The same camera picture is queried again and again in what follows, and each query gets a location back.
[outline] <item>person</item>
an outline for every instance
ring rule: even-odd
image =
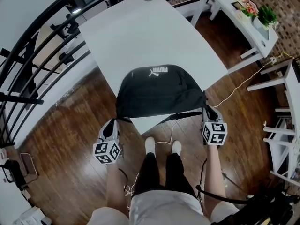
[[[228,202],[204,196],[203,215],[192,186],[184,176],[180,158],[181,143],[174,141],[166,161],[165,186],[159,184],[155,141],[145,141],[146,157],[136,181],[130,213],[117,164],[107,166],[107,207],[93,212],[88,225],[209,225],[234,214],[238,209]],[[216,145],[207,145],[204,190],[225,197],[225,187]]]

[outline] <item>green plant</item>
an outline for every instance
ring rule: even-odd
[[[258,9],[258,19],[264,26],[268,27],[269,24],[277,21],[277,16],[272,8],[264,5]]]

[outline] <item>black railing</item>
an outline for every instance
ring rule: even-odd
[[[106,0],[95,0],[92,3],[86,5],[83,7],[78,13],[70,16],[65,22],[63,22],[61,25],[56,27],[54,31],[35,49],[35,51],[29,56],[28,59],[23,58],[24,56],[24,50],[26,50],[26,46],[28,45],[29,41],[36,35],[37,31],[52,17],[54,16],[58,11],[60,11],[63,7],[65,7],[69,2],[72,0],[56,0],[52,5],[50,5],[30,26],[29,28],[23,33],[23,35],[20,37],[14,48],[11,52],[3,51],[6,60],[0,65],[0,68],[2,69],[0,73],[0,87],[4,84],[6,78],[11,73],[11,71],[15,68],[17,63],[20,63],[22,66],[18,70],[17,74],[12,79],[12,82],[10,83],[8,87],[8,91],[6,94],[0,93],[0,101],[2,101],[2,104],[0,106],[0,147],[5,147],[9,145],[14,144],[14,140],[20,131],[21,127],[23,126],[24,122],[30,115],[30,113],[33,111],[33,109],[36,107],[36,105],[40,105],[43,103],[42,98],[45,96],[45,94],[53,87],[53,85],[63,77],[64,74],[66,74],[71,68],[73,68],[76,64],[78,64],[80,61],[82,61],[86,56],[90,54],[89,51],[85,52],[83,55],[81,55],[79,58],[77,58],[75,61],[73,61],[69,66],[67,66],[58,77],[52,81],[50,85],[47,86],[47,88],[42,92],[42,94],[39,95],[39,97],[35,97],[37,95],[37,91],[41,88],[42,85],[45,84],[45,81],[54,73],[57,73],[57,69],[68,59],[72,57],[74,53],[76,53],[80,48],[82,48],[85,45],[85,42],[81,42],[77,47],[75,47],[73,50],[71,50],[66,56],[64,56],[60,61],[51,69],[45,68],[47,63],[58,53],[62,50],[62,48],[67,45],[70,41],[72,41],[76,36],[80,34],[79,29],[77,29],[73,34],[69,35],[59,46],[57,46],[51,54],[48,55],[48,57],[40,64],[40,66],[33,65],[34,58],[42,51],[42,49],[56,36],[59,35],[59,33],[68,25],[71,24],[72,21],[74,21],[76,18],[78,18],[80,15],[83,15],[86,11],[93,8],[94,6],[98,5],[101,2],[104,2]],[[108,0],[110,5],[113,6],[118,3],[118,0]],[[186,5],[191,2],[196,2],[198,0],[188,0],[186,2],[176,4],[174,7],[179,7]],[[23,85],[21,91],[19,92],[18,96],[13,96],[12,92],[14,88],[16,87],[17,81],[22,76],[23,72],[28,69],[28,67],[35,67],[36,71],[30,76],[30,78],[27,80],[27,82]],[[26,96],[24,96],[25,92],[27,91],[28,87],[30,86],[30,83],[34,81],[34,78],[43,71],[47,71],[46,76],[42,79],[41,82],[38,83],[38,85],[32,89]],[[4,111],[6,109],[6,104],[8,101],[14,102],[9,113],[5,114]],[[11,121],[12,125],[8,129],[8,124],[10,119],[12,118],[12,114],[15,111],[16,106],[19,103],[23,103],[20,111],[17,113],[16,116],[14,116],[13,121]],[[26,115],[23,117],[23,119],[20,121],[19,126],[16,128],[15,133],[12,135],[12,131],[14,130],[21,114],[25,110],[25,108],[30,105],[30,108],[28,109]]]

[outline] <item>black bag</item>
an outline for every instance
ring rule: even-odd
[[[118,119],[181,113],[207,107],[206,96],[198,84],[176,65],[132,70],[122,82],[116,106]]]

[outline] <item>wooden floor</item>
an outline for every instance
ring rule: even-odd
[[[244,37],[222,13],[214,22],[207,15],[202,16],[196,28],[228,68],[238,63],[239,55],[246,51]],[[217,105],[257,70],[258,66],[253,64],[222,78],[206,90],[208,103]],[[269,89],[247,92],[248,84],[219,107],[228,125],[228,137],[219,153],[223,171],[246,193],[253,194],[259,180],[269,176],[271,161],[269,148],[263,142],[266,136],[263,123],[267,121],[271,126],[276,122],[277,101]],[[70,96],[44,116],[20,148],[32,154],[40,175],[29,186],[31,201],[56,225],[86,224],[94,209],[105,206],[106,168],[91,152],[99,129],[115,116],[115,102],[101,72],[94,70]],[[183,145],[181,158],[185,175],[193,187],[199,183],[206,158],[200,122],[200,116],[186,118],[174,127],[173,134]],[[139,135],[132,124],[120,122],[125,158],[119,164],[128,174],[130,185],[145,155],[144,139],[151,135],[156,141],[168,141],[173,124],[175,121],[169,121]],[[171,146],[159,144],[156,151],[164,183],[164,165]],[[245,198],[234,185],[228,181],[225,184],[227,197]]]

